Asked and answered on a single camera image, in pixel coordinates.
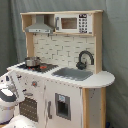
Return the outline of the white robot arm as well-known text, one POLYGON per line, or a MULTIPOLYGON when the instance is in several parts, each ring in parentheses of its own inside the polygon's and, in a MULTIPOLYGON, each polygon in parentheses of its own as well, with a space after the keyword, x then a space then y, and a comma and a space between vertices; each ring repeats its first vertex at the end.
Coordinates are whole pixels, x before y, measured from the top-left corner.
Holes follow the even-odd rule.
POLYGON ((25 100, 22 88, 14 71, 0 77, 0 126, 2 128, 36 128, 23 115, 14 115, 15 106, 25 100))

